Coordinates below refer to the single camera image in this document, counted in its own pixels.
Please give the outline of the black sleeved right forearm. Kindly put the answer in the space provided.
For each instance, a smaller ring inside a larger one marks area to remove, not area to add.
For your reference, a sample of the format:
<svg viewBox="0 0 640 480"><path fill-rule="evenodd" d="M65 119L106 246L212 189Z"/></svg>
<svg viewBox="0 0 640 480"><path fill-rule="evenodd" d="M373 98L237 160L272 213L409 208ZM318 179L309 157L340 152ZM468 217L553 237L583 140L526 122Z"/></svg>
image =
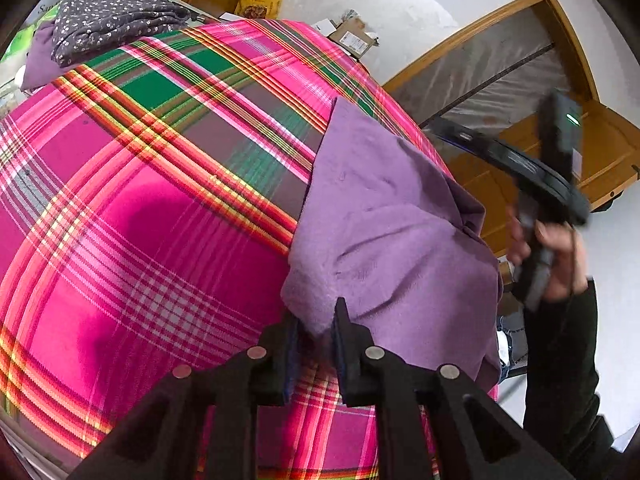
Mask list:
<svg viewBox="0 0 640 480"><path fill-rule="evenodd" d="M594 281L524 312L528 345L524 430L576 479L637 479L639 445L617 451L599 414Z"/></svg>

